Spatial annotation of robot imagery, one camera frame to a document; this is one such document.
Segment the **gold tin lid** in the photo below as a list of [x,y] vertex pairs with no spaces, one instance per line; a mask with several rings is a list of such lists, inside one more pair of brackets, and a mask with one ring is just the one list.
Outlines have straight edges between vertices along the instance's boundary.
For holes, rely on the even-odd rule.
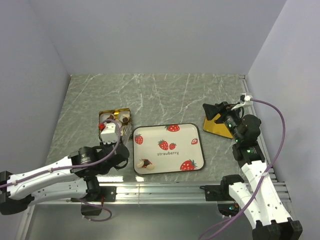
[[208,120],[205,117],[202,129],[207,133],[232,139],[233,136],[229,132],[228,128],[223,123],[216,123],[216,120],[220,116],[221,116],[220,114],[217,114],[212,120]]

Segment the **white round chocolate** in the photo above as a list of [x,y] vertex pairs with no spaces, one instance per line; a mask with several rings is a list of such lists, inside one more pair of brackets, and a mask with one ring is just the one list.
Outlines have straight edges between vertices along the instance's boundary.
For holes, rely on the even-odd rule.
[[139,161],[136,166],[137,166],[138,168],[142,168],[143,165],[144,165],[144,161]]

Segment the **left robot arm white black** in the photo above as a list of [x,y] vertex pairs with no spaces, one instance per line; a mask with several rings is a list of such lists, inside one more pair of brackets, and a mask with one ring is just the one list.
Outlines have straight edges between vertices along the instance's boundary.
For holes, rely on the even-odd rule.
[[0,173],[0,213],[13,215],[39,203],[102,198],[98,175],[127,166],[130,152],[122,143],[84,146],[50,165],[19,174]]

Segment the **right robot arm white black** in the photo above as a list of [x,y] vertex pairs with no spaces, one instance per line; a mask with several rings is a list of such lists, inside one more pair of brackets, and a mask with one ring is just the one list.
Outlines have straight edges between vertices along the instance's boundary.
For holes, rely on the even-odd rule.
[[235,140],[232,146],[234,159],[246,176],[251,190],[239,175],[224,176],[220,182],[220,194],[226,200],[233,199],[240,207],[234,217],[220,223],[222,226],[208,239],[216,238],[245,215],[252,226],[254,240],[298,240],[303,232],[299,220],[292,219],[284,207],[271,180],[269,170],[276,162],[275,157],[267,163],[258,143],[261,120],[252,114],[240,116],[246,101],[237,104],[221,102],[202,105],[205,118],[216,124],[224,124]]

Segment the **green gold chocolate tin box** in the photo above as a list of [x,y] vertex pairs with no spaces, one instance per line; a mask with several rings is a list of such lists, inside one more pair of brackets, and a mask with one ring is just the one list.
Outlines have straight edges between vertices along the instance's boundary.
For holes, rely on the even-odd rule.
[[131,111],[129,108],[99,112],[98,138],[103,144],[113,144],[118,140],[126,145],[132,134]]

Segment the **white oval chocolate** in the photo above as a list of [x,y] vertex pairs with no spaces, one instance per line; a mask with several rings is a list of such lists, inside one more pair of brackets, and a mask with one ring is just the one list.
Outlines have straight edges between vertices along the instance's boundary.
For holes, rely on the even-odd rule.
[[146,169],[152,171],[152,170],[155,169],[155,166],[154,166],[153,164],[148,164],[148,165],[146,166]]

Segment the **white strawberry tray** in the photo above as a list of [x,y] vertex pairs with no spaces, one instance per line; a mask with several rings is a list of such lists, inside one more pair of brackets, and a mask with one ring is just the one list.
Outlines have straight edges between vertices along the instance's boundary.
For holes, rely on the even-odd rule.
[[[138,168],[143,159],[155,168]],[[193,123],[141,126],[133,131],[133,168],[139,175],[192,172],[204,166],[200,131]]]

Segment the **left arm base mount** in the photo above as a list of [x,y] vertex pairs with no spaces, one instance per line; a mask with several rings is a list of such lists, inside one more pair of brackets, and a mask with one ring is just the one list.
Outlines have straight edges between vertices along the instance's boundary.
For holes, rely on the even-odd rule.
[[113,216],[106,203],[116,200],[117,188],[115,186],[100,187],[98,192],[88,193],[83,198],[71,198],[72,203],[80,203],[80,212],[84,219],[92,222],[104,222]]

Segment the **aluminium rail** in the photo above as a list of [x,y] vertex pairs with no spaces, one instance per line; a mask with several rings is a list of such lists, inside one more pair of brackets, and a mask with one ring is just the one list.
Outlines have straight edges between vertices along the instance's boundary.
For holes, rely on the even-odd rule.
[[107,204],[210,204],[206,201],[202,185],[218,185],[219,182],[101,182],[100,187],[116,187],[115,202]]

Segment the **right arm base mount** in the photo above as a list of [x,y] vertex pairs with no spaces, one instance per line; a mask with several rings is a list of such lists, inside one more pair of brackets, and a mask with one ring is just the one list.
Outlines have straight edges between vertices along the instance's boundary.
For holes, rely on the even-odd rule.
[[223,217],[234,217],[239,213],[239,205],[229,195],[225,195],[220,185],[201,185],[206,202],[217,202],[218,212]]

